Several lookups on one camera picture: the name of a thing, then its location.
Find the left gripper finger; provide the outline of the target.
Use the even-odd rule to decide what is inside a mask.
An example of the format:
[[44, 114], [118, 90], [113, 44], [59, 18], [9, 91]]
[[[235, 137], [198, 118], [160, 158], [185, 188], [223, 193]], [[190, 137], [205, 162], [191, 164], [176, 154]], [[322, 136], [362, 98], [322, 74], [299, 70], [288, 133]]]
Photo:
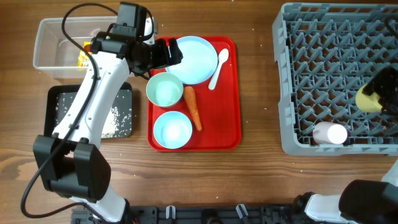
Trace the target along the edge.
[[154, 44], [154, 67], [165, 67], [169, 64], [169, 49], [164, 39], [157, 39]]
[[176, 38], [169, 39], [169, 50], [170, 50], [169, 65], [176, 65], [181, 63], [183, 59], [183, 54], [178, 47]]

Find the yellow plastic cup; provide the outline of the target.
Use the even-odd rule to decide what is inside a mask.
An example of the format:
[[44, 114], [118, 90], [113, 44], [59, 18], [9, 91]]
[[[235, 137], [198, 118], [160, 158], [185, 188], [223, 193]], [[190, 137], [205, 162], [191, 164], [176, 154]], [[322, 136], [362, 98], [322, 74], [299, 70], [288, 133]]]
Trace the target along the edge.
[[381, 99], [377, 93], [372, 93], [370, 96], [363, 93], [367, 84], [363, 85], [356, 94], [356, 106], [366, 113], [379, 113], [382, 110], [382, 105], [379, 103]]

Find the green bowl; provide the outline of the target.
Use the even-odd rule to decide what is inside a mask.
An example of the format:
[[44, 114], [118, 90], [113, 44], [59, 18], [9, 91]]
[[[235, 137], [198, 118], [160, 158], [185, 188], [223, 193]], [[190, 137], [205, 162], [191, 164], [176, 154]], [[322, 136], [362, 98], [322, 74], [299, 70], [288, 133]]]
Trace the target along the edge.
[[158, 73], [147, 82], [146, 95], [154, 105], [168, 108], [177, 104], [181, 99], [183, 83], [174, 74]]

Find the orange carrot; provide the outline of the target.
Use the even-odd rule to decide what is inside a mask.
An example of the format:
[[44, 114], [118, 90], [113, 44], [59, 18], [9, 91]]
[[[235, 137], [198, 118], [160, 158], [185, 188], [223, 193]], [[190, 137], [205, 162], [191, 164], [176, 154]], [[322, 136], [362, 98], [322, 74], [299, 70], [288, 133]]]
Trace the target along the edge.
[[197, 108], [196, 94], [192, 86], [186, 86], [183, 91], [183, 97], [187, 104], [188, 110], [192, 116], [197, 131], [202, 130], [200, 115]]

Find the yellow foil wrapper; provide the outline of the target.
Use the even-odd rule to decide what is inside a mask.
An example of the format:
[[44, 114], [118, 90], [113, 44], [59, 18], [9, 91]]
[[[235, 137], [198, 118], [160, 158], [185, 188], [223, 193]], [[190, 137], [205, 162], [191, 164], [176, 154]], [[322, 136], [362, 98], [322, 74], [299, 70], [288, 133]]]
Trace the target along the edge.
[[[91, 55], [91, 42], [84, 42], [83, 48]], [[84, 51], [80, 51], [78, 57], [78, 71], [84, 71], [90, 65], [90, 59]]]

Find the light blue bowl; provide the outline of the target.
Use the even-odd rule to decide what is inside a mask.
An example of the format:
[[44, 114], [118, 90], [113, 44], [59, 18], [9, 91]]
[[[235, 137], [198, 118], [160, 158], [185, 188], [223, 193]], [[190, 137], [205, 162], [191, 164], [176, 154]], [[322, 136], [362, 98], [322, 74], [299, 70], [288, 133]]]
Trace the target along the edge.
[[189, 142], [193, 132], [188, 116], [179, 111], [168, 111], [160, 115], [155, 123], [155, 140], [166, 149], [178, 149]]

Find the pink plastic cup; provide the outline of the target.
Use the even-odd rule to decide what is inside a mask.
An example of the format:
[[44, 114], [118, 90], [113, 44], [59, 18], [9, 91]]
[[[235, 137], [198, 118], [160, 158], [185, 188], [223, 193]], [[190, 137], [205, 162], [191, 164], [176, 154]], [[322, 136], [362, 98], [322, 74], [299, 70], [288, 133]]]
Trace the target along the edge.
[[318, 144], [343, 144], [348, 132], [341, 124], [323, 121], [315, 125], [312, 135]]

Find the white rice pile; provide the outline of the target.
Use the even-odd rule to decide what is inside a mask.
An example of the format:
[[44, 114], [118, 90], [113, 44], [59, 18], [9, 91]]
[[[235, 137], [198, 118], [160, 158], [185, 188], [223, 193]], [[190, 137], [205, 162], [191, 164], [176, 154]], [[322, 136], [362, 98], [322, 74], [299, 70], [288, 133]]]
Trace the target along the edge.
[[[71, 107], [76, 92], [60, 93], [55, 98], [54, 126], [57, 127]], [[101, 137], [126, 138], [132, 133], [132, 91], [119, 90], [107, 115]]]

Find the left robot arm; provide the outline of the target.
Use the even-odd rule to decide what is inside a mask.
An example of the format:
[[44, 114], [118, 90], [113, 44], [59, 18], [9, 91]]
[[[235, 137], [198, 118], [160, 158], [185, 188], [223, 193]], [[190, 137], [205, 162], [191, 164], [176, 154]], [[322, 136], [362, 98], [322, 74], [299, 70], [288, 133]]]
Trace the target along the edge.
[[183, 55], [175, 39], [146, 34], [149, 10], [122, 2], [116, 22], [91, 41], [83, 83], [68, 112], [50, 136], [39, 135], [33, 152], [34, 180], [45, 190], [86, 208], [95, 223], [131, 223], [129, 202], [110, 186], [111, 168], [100, 152], [108, 112], [129, 75], [151, 78], [151, 70], [176, 65]]

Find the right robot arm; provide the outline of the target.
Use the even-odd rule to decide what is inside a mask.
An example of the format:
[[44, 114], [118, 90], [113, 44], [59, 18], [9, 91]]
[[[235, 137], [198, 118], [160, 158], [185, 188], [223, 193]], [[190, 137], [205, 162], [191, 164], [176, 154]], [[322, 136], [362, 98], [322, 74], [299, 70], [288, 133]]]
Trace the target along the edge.
[[[356, 94], [367, 113], [397, 116], [397, 70], [380, 70]], [[307, 192], [290, 208], [292, 223], [397, 223], [397, 163], [380, 181], [354, 180], [340, 195]]]

